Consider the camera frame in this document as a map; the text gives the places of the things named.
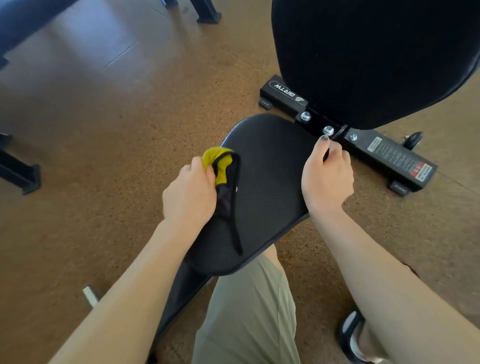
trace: yellow and black cloth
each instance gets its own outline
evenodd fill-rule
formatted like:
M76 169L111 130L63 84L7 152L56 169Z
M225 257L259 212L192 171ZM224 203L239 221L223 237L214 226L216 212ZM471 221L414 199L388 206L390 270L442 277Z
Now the yellow and black cloth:
M240 156L233 150L215 146L202 156L204 169L212 165L216 175L215 215L227 221L235 250L243 255L240 236L235 223L235 195L240 171Z

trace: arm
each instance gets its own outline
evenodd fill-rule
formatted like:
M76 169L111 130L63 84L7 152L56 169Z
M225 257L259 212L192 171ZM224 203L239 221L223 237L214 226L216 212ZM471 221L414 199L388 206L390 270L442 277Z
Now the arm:
M352 184L348 153L338 143L319 140L303 170L305 202L353 299L392 362L478 363L480 331L342 210L353 193Z
M180 263L216 205L215 174L195 157L163 192L165 219L50 364L144 363Z

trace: floor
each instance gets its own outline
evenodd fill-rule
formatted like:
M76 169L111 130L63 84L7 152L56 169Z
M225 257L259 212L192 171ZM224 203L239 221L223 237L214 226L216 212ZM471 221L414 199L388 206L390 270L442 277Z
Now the floor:
M45 363L162 218L161 193L193 155L262 112L278 73L271 0L215 0L220 25L198 25L188 0L79 0L8 55L0 131L39 163L29 196L0 181L0 362ZM382 128L440 165L402 199L353 161L346 211L463 315L480 325L480 74L441 103ZM303 363L346 363L333 332L353 301L310 221L278 242L297 305ZM162 363L188 363L213 286L162 338Z

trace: wheel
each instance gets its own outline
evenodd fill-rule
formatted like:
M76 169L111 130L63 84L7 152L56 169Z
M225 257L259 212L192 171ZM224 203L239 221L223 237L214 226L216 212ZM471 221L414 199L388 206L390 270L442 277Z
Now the wheel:
M412 150L415 146L420 143L420 140L423 138L423 132L416 132L410 136L405 137L405 141L403 142L403 147L407 148L408 150Z

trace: forearm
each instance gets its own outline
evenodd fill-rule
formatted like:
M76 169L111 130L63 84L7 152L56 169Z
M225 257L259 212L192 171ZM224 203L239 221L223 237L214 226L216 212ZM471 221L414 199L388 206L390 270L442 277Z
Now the forearm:
M120 279L50 363L144 363L172 282L191 245L185 230L160 223Z
M480 331L341 209L311 216L392 362L478 361Z

